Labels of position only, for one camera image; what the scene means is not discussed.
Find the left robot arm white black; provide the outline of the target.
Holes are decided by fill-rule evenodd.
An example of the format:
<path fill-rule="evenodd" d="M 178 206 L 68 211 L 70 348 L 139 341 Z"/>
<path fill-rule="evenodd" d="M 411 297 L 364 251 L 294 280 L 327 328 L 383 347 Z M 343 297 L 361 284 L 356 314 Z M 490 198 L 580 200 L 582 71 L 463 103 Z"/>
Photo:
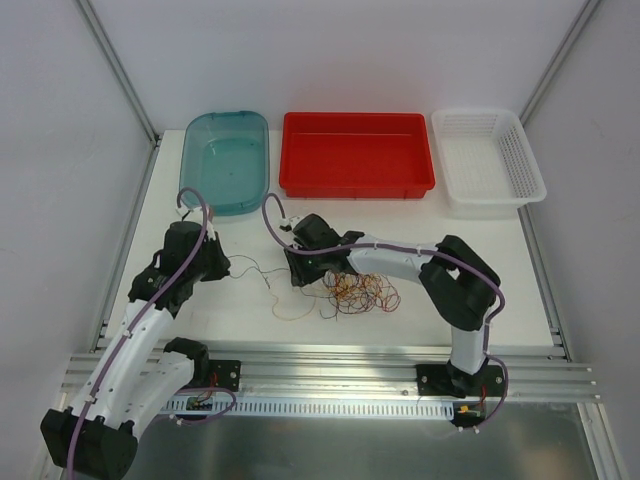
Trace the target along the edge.
<path fill-rule="evenodd" d="M 210 221 L 176 221 L 163 246 L 133 280 L 118 330 L 76 397 L 50 409 L 40 424 L 53 463 L 69 476 L 121 479 L 147 427 L 184 387 L 211 384 L 207 347 L 170 340 L 158 364 L 144 366 L 160 337 L 200 282 L 229 276 L 230 261 Z"/>

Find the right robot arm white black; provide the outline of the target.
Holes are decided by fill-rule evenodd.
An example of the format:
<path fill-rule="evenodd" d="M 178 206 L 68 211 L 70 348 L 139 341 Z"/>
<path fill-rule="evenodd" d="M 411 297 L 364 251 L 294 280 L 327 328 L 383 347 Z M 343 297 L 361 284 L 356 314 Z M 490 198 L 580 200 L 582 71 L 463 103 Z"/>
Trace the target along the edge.
<path fill-rule="evenodd" d="M 447 235 L 434 245 L 412 246 L 360 231 L 339 235 L 317 214 L 283 219 L 279 228 L 293 236 L 284 253 L 296 287 L 329 272 L 357 279 L 382 275 L 422 286 L 451 326 L 451 354 L 434 388 L 464 398 L 483 385 L 489 310 L 503 296 L 498 275 L 461 238 Z"/>

